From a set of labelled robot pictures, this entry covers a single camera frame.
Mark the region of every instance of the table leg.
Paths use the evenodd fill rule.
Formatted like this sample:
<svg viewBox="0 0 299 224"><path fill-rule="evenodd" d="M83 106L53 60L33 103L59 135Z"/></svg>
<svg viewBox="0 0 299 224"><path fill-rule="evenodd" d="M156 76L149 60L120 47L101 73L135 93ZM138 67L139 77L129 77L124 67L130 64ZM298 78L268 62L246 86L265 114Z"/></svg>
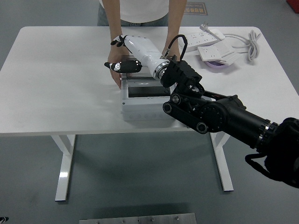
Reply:
<svg viewBox="0 0 299 224"><path fill-rule="evenodd" d="M215 152L215 157L219 169L219 174L222 182L223 191L233 191L233 184L230 179L228 165L226 163L223 146L229 139L230 135L224 132L210 133L212 144Z"/></svg>
<svg viewBox="0 0 299 224"><path fill-rule="evenodd" d="M65 201L71 172L71 160L73 157L76 135L52 135L59 149L63 152L59 180L55 201Z"/></svg>

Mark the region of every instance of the black robotic arm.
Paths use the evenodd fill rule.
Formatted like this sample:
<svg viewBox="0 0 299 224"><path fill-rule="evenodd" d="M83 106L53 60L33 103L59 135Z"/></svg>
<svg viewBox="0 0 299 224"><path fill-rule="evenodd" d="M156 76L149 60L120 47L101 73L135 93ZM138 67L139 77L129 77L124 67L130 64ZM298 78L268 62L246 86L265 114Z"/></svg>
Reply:
<svg viewBox="0 0 299 224"><path fill-rule="evenodd" d="M271 123L246 111L237 95L227 97L205 91L199 83L201 78L187 62L172 59L161 84L169 87L177 83L177 87L164 103L164 112L200 134L224 131L256 148L258 154L245 157L249 165L268 178L299 188L299 120L287 118L280 125ZM267 170L252 160L265 156Z"/></svg>

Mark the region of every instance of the gray floor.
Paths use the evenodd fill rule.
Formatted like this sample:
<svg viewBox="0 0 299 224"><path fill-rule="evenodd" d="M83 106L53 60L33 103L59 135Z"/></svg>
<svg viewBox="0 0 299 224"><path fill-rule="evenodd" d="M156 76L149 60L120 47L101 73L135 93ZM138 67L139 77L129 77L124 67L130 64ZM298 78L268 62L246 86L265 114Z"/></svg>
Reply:
<svg viewBox="0 0 299 224"><path fill-rule="evenodd" d="M0 0L0 67L24 26L96 26L98 0ZM206 2L207 16L182 26L261 29L299 92L299 14L285 0ZM51 137L0 138L0 216L8 223L79 223L80 219L194 212L200 223L295 224L299 191L254 171L254 151L224 147L234 192L221 188L208 135L79 135L68 200L54 201L62 153Z"/></svg>

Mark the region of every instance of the human arm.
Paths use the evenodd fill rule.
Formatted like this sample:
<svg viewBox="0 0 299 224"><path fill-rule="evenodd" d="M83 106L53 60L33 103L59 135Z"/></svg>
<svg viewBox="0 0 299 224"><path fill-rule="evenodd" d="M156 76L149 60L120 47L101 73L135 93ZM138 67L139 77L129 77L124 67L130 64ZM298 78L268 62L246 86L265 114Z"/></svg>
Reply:
<svg viewBox="0 0 299 224"><path fill-rule="evenodd" d="M121 13L120 13L120 1L119 0L103 0L103 6L107 15L109 28L110 28L110 39L111 41L122 35L121 30ZM125 47L116 47L116 45L111 46L110 54L108 56L108 61L110 63L117 63L121 61L122 55L128 55L128 49ZM110 70L111 76L115 83L121 88L121 78L120 74Z"/></svg>
<svg viewBox="0 0 299 224"><path fill-rule="evenodd" d="M179 28L184 15L186 3L187 0L169 0L168 32L163 52L168 48L172 39L179 33ZM169 55L176 55L178 57L180 56L177 40L173 43Z"/></svg>

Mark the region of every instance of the human hand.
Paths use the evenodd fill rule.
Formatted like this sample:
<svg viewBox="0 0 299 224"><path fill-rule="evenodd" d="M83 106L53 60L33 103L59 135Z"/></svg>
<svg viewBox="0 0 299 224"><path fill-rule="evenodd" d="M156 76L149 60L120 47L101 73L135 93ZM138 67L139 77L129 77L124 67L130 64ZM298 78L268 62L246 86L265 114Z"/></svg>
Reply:
<svg viewBox="0 0 299 224"><path fill-rule="evenodd" d="M123 55L129 55L129 50L126 47L117 47L116 45L111 46L110 54L108 56L109 63L118 63L121 62ZM111 77L121 89L121 74L110 70Z"/></svg>

